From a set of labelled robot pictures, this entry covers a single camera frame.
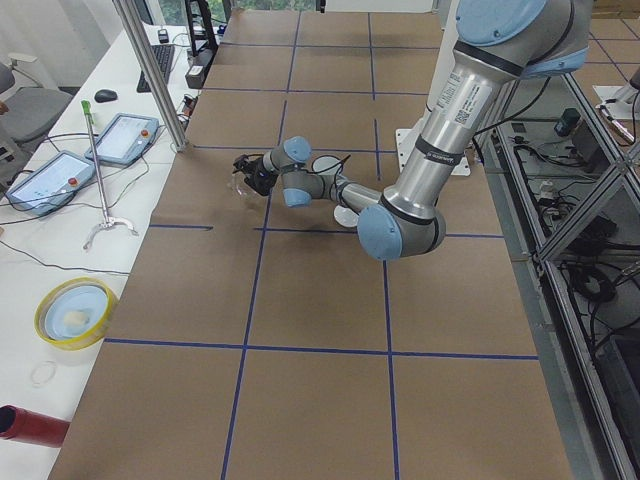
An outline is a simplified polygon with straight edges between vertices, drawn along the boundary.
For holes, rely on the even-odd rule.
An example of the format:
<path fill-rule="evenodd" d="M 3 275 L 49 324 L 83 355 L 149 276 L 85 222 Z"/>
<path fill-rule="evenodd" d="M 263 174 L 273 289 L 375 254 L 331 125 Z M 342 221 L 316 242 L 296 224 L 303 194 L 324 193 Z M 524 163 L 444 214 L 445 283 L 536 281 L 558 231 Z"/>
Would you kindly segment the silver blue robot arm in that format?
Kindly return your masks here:
<path fill-rule="evenodd" d="M 398 179 L 381 192 L 345 178 L 339 163 L 308 168 L 312 149 L 301 136 L 264 154 L 239 156 L 234 171 L 262 196 L 280 183 L 290 208 L 326 199 L 352 210 L 359 242 L 377 260 L 431 252 L 446 232 L 439 194 L 500 89 L 516 79 L 579 69 L 593 9 L 591 1 L 460 2 L 452 70 Z"/>

